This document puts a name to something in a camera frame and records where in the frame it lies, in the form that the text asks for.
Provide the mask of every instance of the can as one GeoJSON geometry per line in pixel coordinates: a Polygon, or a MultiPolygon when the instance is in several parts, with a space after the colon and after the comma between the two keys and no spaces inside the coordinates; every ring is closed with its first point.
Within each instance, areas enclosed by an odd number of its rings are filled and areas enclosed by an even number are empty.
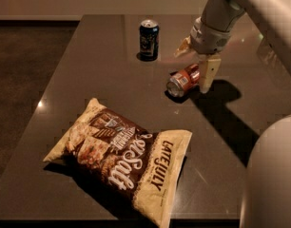
{"type": "Polygon", "coordinates": [[[172,75],[166,83],[166,88],[171,96],[183,97],[198,84],[199,79],[199,65],[192,64],[172,75]]]}
{"type": "Polygon", "coordinates": [[[159,26],[151,19],[144,20],[140,27],[140,59],[154,61],[158,57],[159,26]]]}

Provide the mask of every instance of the snack bag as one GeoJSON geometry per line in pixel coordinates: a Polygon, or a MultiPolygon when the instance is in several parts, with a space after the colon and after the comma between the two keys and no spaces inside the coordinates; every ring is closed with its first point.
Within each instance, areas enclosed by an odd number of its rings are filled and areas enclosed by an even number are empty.
{"type": "Polygon", "coordinates": [[[86,177],[95,177],[166,228],[190,138],[186,130],[148,133],[93,98],[43,161],[70,155],[87,170],[86,177]]]}

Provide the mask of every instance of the red can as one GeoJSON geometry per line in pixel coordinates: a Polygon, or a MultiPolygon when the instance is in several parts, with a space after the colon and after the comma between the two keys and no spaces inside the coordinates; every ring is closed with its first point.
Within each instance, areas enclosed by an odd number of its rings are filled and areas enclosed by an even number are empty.
{"type": "Polygon", "coordinates": [[[183,97],[200,79],[198,64],[192,64],[172,75],[166,83],[168,93],[173,97],[183,97]]]}

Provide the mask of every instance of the gray tabletop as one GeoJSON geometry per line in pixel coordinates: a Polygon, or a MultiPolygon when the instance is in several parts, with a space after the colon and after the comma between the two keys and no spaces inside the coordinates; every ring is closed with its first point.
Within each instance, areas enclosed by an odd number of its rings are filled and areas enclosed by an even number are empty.
{"type": "Polygon", "coordinates": [[[159,57],[153,62],[137,57],[145,18],[83,17],[0,180],[0,220],[135,216],[114,205],[104,189],[89,191],[70,170],[42,162],[91,98],[150,132],[193,132],[173,219],[240,218],[248,157],[261,133],[291,114],[291,78],[281,67],[272,68],[275,58],[259,48],[262,37],[245,15],[222,52],[210,91],[203,95],[196,88],[174,101],[165,95],[165,82],[169,73],[197,60],[195,53],[174,57],[196,16],[152,17],[161,27],[159,57]]]}

